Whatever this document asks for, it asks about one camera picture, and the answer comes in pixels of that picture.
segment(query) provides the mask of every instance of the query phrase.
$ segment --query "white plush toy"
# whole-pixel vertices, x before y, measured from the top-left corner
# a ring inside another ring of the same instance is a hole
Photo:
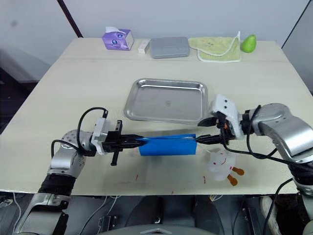
[[[244,175],[244,170],[236,168],[236,153],[231,153],[227,150],[220,150],[219,152],[211,152],[211,159],[208,164],[208,169],[213,173],[214,179],[217,181],[230,181],[231,185],[236,186],[238,181],[232,177],[231,172],[236,172],[238,175]]]

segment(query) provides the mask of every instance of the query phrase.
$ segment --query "gray plastic box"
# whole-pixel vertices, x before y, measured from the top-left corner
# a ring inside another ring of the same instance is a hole
[[[150,53],[155,59],[188,56],[189,50],[186,37],[153,38],[150,41]]]

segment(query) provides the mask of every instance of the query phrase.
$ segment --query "green pear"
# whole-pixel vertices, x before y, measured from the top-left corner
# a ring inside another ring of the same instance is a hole
[[[243,43],[241,43],[241,50],[246,53],[251,53],[256,47],[256,37],[254,34],[248,36]]]

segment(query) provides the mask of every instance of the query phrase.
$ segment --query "white wall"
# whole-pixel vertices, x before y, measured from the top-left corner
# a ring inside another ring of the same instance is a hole
[[[0,0],[1,67],[17,80],[40,80],[73,38],[56,0]]]
[[[283,45],[308,0],[65,0],[82,34],[105,26],[129,28],[135,38],[256,34]]]
[[[308,0],[65,0],[84,37],[105,26],[135,38],[234,36],[240,30],[281,45]],[[57,0],[0,0],[1,66],[19,81],[39,80],[75,38]]]
[[[313,92],[313,3],[304,12],[296,28],[290,35],[284,53]]]

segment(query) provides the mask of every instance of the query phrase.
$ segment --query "red mark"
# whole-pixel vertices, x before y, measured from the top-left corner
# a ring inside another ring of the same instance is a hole
[[[221,165],[223,165],[225,162],[226,162],[226,158],[225,158],[224,162]]]

